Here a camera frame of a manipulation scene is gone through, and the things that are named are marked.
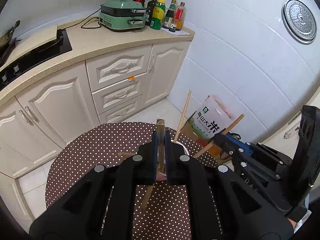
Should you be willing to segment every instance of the round table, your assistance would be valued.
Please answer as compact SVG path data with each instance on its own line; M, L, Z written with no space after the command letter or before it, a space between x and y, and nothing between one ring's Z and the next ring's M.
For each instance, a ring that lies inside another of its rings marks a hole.
M46 206L54 203L95 165L112 167L123 160L118 156L119 152L137 153L139 145L151 141L155 129L155 124L121 122L103 124L80 135L59 153L50 167L45 192ZM166 129L173 139L176 130ZM182 133L178 141L186 146L191 155L202 149ZM207 166L216 165L207 152L198 160ZM169 186L166 181L157 181L151 200L143 211L140 204L146 191L147 186L137 186L132 239L190 239L186 187Z

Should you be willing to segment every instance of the perforated metal disc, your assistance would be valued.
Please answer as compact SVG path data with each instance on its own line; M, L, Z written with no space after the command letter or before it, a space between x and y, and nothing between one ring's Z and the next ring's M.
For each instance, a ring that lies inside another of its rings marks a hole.
M299 0L287 0L282 8L284 26L293 38L310 44L316 37L316 20L309 8Z

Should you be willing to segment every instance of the black stovetop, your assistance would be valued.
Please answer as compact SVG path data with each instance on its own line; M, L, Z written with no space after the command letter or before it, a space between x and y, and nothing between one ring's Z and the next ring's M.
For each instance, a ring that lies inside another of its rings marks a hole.
M57 30L57 39L33 49L0 72L0 91L28 70L71 50L67 31Z

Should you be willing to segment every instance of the tile floor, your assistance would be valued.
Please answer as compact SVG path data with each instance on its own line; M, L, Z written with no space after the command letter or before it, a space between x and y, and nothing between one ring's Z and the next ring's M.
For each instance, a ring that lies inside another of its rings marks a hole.
M181 112L175 108L168 99L163 99L158 103L142 110L129 117L124 122L148 122L156 123L156 120L165 119L166 126L177 129L181 117ZM33 213L37 218L46 209L45 206L45 186L49 169L54 159L36 168L19 178L22 193Z

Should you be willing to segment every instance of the silver screw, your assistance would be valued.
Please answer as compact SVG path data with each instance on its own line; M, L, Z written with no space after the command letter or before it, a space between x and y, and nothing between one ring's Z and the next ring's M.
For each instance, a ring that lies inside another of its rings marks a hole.
M94 171L95 172L102 172L102 171L104 171L104 168L105 167L100 164L100 165L97 165L97 166L94 167Z
M187 162L188 160L190 160L190 157L188 155L181 155L180 160L183 162Z
M142 161L143 157L140 154L136 154L132 157L135 162Z
M218 171L222 172L222 173L225 173L228 171L228 167L226 165L220 165L218 167Z

